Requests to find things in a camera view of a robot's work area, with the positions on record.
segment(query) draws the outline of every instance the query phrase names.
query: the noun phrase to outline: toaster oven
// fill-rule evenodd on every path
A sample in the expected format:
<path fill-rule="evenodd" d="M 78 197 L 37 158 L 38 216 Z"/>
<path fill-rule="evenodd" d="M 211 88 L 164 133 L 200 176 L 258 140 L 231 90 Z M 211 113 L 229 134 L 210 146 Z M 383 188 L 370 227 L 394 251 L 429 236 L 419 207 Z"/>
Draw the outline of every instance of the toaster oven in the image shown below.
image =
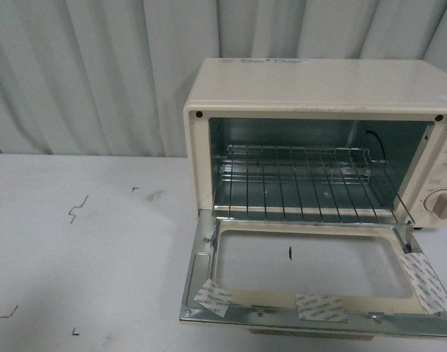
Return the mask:
<path fill-rule="evenodd" d="M 447 74 L 207 59 L 183 115 L 198 224 L 181 321 L 447 337 L 447 293 L 414 238 L 447 224 Z"/>

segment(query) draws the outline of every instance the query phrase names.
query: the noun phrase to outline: wire rack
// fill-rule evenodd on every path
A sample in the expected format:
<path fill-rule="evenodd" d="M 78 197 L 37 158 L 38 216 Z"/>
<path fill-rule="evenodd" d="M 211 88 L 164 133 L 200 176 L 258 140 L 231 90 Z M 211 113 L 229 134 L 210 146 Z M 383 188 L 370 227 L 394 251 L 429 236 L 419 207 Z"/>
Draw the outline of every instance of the wire rack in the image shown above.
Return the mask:
<path fill-rule="evenodd" d="M 219 219 L 413 223 L 368 150 L 230 145 L 218 162 Z"/>

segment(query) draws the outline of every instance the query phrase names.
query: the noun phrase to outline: table surface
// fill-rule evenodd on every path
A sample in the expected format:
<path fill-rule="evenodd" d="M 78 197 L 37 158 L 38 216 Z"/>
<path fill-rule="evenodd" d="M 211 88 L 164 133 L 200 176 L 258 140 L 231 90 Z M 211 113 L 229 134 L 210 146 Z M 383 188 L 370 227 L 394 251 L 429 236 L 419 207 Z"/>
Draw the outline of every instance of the table surface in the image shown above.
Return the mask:
<path fill-rule="evenodd" d="M 180 323 L 196 223 L 184 158 L 0 155 L 0 351 L 447 351 Z M 447 289 L 447 227 L 417 238 Z"/>

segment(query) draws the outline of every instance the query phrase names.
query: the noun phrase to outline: timer knob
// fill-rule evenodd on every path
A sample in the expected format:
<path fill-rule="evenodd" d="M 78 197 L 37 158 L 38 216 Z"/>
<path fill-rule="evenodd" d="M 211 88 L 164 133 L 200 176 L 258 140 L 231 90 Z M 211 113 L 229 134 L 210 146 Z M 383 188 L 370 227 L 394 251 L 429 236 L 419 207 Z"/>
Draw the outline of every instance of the timer knob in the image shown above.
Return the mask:
<path fill-rule="evenodd" d="M 440 219 L 447 218 L 447 189 L 441 189 L 430 194 L 424 201 L 424 207 Z"/>

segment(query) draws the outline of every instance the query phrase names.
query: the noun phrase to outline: open oven door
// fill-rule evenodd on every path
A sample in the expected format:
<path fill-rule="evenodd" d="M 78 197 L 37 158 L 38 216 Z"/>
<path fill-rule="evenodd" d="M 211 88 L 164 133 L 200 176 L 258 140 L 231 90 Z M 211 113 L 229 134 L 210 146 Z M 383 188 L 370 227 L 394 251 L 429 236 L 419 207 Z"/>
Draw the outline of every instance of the open oven door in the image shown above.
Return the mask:
<path fill-rule="evenodd" d="M 411 230 L 220 220 L 202 210 L 180 320 L 301 336 L 447 337 L 447 294 Z"/>

